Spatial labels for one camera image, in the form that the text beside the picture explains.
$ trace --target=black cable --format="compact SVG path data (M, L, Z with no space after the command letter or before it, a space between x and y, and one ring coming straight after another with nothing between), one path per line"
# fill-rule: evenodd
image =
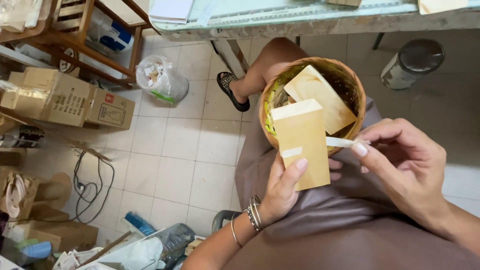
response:
M72 219L69 219L69 220L65 220L65 221L48 221L48 220L37 220L37 219L24 219L24 220L14 220L14 221L6 221L7 223L8 222L17 222L17 221L46 221L46 222L68 222L68 221L74 221L74 220L78 220L78 222L80 223L83 223L83 224L89 224L91 223L92 221L94 221L98 215L100 214L100 212L102 211L103 209L103 206L105 205L105 202L107 201L107 198L108 198L108 194L110 192L110 189L112 188L112 184L113 184L113 179L115 178L115 169L113 168L113 166L107 162L105 162L103 159L98 158L98 167L97 167L97 171L98 171L98 177L100 178L100 190L98 190L98 186L97 184L95 183L88 183L88 184L82 184L80 183L81 185L78 185L79 184L79 178L78 178L78 170L80 169L80 163L82 162L82 158L84 157L85 155L85 151L83 151L80 156L78 157L78 161L77 163L75 164L75 169L73 169L73 185L74 185L74 189L75 189L75 192L79 195L78 197L78 200L77 200L77 203L75 205L75 217L72 218ZM108 186L108 189L107 189L107 194L105 195L105 199L103 200L103 203L102 203L102 206L100 207L100 210L98 210L97 214L92 218L92 220L88 221L88 222L83 222L80 220L80 216L88 209L91 207L91 205L93 204L93 202L95 201L95 199L97 198L97 196L100 194L100 192L102 191L102 188L103 188L103 179L102 179L102 175L100 173L100 162L103 162L105 163L106 165L110 166L110 168L112 168L112 181L110 182L110 185ZM84 197L84 193L85 191L87 190L87 187L89 185L93 185L95 187L95 196L92 198L91 201L87 200L85 197ZM80 212L80 214L78 213L78 207L80 205L80 200L84 200L85 202L88 203L87 207L82 210L82 212Z

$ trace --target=plastic bag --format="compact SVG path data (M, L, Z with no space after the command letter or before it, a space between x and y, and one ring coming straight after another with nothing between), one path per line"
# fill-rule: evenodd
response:
M163 55L150 55L137 65L137 84L158 100L180 102L188 93L188 80Z
M162 251L162 241L156 237L140 241L121 265L125 270L163 269L165 263L159 260Z

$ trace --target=black sandal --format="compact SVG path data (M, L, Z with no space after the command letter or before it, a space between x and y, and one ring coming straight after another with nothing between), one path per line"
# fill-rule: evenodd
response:
M230 82L234 80L238 81L237 77L230 72L220 72L216 76L216 82L218 83L218 86L220 86L222 91L230 98L235 108L241 112L248 111L248 109L250 109L250 101L247 99L247 102L240 104L235 96L233 96L233 92L230 89Z

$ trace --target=fingernail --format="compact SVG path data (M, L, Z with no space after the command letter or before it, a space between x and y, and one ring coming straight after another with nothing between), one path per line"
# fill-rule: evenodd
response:
M365 157L368 153L368 149L361 143L354 144L352 146L352 151L361 158Z
M302 158L297 161L297 168L299 170L303 171L304 169L307 168L307 166L308 166L308 161L306 159Z

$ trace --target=woven basket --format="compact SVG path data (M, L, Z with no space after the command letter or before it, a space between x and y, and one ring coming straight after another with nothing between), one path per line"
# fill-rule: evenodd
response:
M265 87L260 98L259 108L260 123L268 141L278 149L278 140L270 116L270 110L281 107L287 98L287 93L283 89L292 78L294 78L306 66L313 65L322 76L328 81L347 106L357 116L357 120L336 132L328 135L344 139L353 139L358 134L365 117L365 92L357 75L346 65L337 60L321 57L308 57L288 64L279 74L273 77ZM337 153L342 148L328 146L328 156Z

